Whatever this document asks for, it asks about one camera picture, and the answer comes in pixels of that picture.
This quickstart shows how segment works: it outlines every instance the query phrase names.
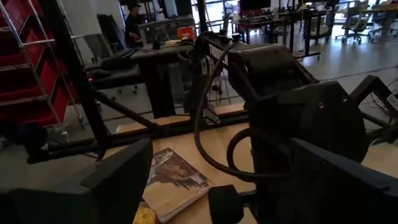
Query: white wall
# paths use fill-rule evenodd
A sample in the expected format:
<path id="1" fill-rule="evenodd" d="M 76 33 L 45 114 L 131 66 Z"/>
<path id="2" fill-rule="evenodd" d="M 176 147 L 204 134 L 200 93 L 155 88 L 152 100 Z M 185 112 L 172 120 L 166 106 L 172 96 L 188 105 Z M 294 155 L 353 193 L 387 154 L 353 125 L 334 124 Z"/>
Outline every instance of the white wall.
<path id="1" fill-rule="evenodd" d="M 112 15 L 119 29 L 124 30 L 124 21 L 118 0 L 92 0 L 96 14 Z"/>
<path id="2" fill-rule="evenodd" d="M 91 0 L 61 0 L 73 35 L 99 34 L 101 28 Z M 85 63 L 91 63 L 93 53 L 84 39 L 76 40 Z"/>

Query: gray floor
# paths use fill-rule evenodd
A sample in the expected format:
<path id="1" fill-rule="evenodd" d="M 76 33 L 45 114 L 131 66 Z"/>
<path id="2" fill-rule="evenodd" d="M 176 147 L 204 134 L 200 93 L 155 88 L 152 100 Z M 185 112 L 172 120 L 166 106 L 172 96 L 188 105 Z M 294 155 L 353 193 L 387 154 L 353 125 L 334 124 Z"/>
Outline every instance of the gray floor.
<path id="1" fill-rule="evenodd" d="M 342 30 L 335 27 L 333 34 L 339 35 Z M 300 49 L 301 40 L 299 35 L 295 38 L 296 49 Z M 341 86 L 351 93 L 366 75 L 375 75 L 385 84 L 390 84 L 391 90 L 398 90 L 398 82 L 393 82 L 398 76 L 398 43 L 387 42 L 383 44 L 370 44 L 363 39 L 361 45 L 357 45 L 352 39 L 347 44 L 332 38 L 329 43 L 320 41 L 319 45 L 312 44 L 312 50 L 319 50 L 322 55 L 318 61 L 316 57 L 305 58 L 302 64 L 319 80 L 337 80 Z M 144 113 L 146 118 L 152 119 L 151 107 L 144 85 L 139 85 L 138 94 L 132 94 L 133 87 L 126 86 L 121 94 L 116 90 L 107 90 L 109 96 L 117 96 L 116 101 L 126 105 L 135 112 Z M 228 86 L 229 95 L 232 96 L 231 103 L 242 102 L 236 97 L 236 92 Z M 226 91 L 222 98 L 227 98 Z M 229 100 L 221 100 L 220 105 L 228 105 Z M 388 121 L 388 117 L 378 108 L 372 99 L 367 98 L 361 105 L 361 110 Z M 103 118 L 111 119 L 121 114 L 103 106 Z M 84 139 L 92 136 L 89 126 L 82 130 L 76 121 L 76 115 L 72 108 L 68 109 L 66 122 L 67 131 L 71 140 Z M 128 124 L 132 121 L 127 118 L 107 121 L 106 125 L 111 132 L 121 124 Z M 377 128 L 374 124 L 366 123 L 368 129 Z M 51 182 L 62 179 L 65 175 L 76 172 L 94 162 L 94 159 L 85 156 L 74 156 L 56 161 L 44 162 L 41 164 L 28 165 L 27 155 L 19 146 L 9 146 L 0 151 L 0 187 L 42 187 Z"/>

